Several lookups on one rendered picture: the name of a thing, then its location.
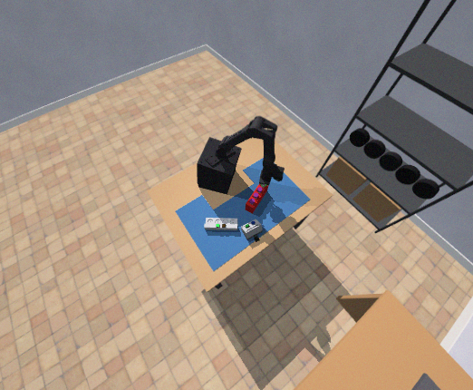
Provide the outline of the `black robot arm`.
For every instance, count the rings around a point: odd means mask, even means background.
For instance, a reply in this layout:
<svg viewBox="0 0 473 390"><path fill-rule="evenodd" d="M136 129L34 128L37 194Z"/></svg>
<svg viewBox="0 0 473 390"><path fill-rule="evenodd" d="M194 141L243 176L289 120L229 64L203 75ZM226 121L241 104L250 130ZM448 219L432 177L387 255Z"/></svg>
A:
<svg viewBox="0 0 473 390"><path fill-rule="evenodd" d="M250 126L250 127L249 127ZM248 128L247 128L248 127ZM262 128L263 127L263 128ZM266 130L271 129L271 130ZM267 176L265 181L273 179L281 181L285 168L277 166L275 162L275 133L277 125L270 122L262 116L256 116L254 120L242 130L223 138L222 142L217 146L217 151L206 157L206 161L210 166L214 166L226 157L235 152L233 149L239 143L251 139L261 139L264 143L264 158L262 173ZM271 175L270 175L271 174ZM270 176L268 176L270 175ZM282 178L282 179L281 179Z"/></svg>

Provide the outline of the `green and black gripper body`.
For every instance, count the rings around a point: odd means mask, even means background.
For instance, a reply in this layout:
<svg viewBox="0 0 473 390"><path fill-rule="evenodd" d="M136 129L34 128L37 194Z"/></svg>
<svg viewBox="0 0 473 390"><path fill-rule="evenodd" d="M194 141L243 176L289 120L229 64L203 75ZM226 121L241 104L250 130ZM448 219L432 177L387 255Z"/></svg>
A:
<svg viewBox="0 0 473 390"><path fill-rule="evenodd" d="M261 171L259 183L260 183L260 184L269 185L270 182L269 182L269 181L265 181L265 177L267 177L267 176L265 176L265 175L262 173L262 171Z"/></svg>

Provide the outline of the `blue bench mat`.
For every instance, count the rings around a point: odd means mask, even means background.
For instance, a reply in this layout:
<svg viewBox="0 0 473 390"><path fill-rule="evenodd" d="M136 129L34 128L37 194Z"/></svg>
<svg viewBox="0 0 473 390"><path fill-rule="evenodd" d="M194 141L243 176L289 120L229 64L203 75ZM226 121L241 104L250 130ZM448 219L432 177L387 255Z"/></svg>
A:
<svg viewBox="0 0 473 390"><path fill-rule="evenodd" d="M213 271L253 243L246 239L241 227L257 219L263 231L258 238L302 207L310 198L284 173L282 181L271 179L265 196L255 211L246 210L246 203L259 185L263 158L243 172L254 183L230 200L212 209L203 195L176 210L191 238ZM206 218L237 219L237 230L205 229Z"/></svg>

